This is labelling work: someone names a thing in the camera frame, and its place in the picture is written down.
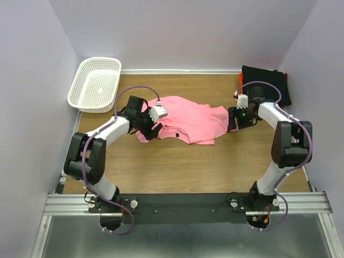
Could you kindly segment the white plastic basket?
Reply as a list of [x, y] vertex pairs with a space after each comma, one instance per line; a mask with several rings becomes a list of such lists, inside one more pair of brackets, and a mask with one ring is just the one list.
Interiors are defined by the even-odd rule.
[[84, 113], [106, 113], [114, 106], [121, 72], [115, 58], [95, 57], [82, 61], [69, 89], [67, 102]]

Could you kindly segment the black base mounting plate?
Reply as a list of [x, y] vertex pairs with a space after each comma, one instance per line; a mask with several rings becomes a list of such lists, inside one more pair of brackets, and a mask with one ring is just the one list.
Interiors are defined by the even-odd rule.
[[275, 195], [249, 193], [121, 194], [116, 207], [92, 197], [89, 213], [118, 216], [126, 224], [244, 224], [248, 218], [262, 220], [262, 213], [279, 211]]

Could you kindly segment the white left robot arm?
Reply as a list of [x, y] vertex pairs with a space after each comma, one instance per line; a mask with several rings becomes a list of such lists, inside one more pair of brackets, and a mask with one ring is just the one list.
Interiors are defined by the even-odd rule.
[[146, 140], [157, 138], [162, 128], [159, 120], [168, 115], [160, 100], [142, 110], [144, 104], [148, 104], [145, 99], [130, 96], [127, 105], [105, 124], [88, 133], [76, 132], [71, 138], [63, 171], [83, 181], [107, 212], [119, 207], [120, 197], [119, 188], [105, 176], [106, 149], [125, 134], [140, 132]]

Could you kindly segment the aluminium frame rail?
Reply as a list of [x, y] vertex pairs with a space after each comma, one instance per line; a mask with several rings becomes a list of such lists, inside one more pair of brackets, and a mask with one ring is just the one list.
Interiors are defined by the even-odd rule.
[[[325, 192], [282, 192], [278, 197], [279, 211], [285, 212], [287, 201], [288, 214], [332, 213], [332, 207]], [[88, 204], [80, 194], [48, 195], [44, 207], [45, 216], [84, 216], [89, 215]]]

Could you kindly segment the orange folded t shirt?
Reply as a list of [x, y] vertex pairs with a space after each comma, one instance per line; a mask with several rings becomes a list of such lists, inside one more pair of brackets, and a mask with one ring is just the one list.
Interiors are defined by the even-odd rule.
[[239, 74], [239, 83], [240, 83], [240, 86], [243, 86], [243, 73]]

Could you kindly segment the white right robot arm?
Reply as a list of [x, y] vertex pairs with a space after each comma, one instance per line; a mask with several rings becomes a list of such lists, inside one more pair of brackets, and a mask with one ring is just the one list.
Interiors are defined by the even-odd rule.
[[261, 81], [254, 81], [251, 91], [239, 88], [233, 94], [236, 106], [228, 109], [228, 131], [236, 132], [266, 121], [274, 129], [271, 164], [264, 175], [253, 183], [248, 193], [233, 193], [230, 204], [245, 211], [258, 211], [277, 205], [277, 193], [282, 183], [297, 169], [312, 159], [312, 124], [301, 121], [284, 111], [279, 102], [263, 96]]

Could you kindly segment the pink t shirt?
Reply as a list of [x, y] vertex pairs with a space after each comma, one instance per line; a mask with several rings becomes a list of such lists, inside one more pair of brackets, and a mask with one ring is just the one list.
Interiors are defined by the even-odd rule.
[[176, 138], [187, 144], [213, 145], [228, 132], [229, 113], [223, 107], [198, 104], [180, 96], [161, 98], [168, 115], [158, 121], [159, 139]]

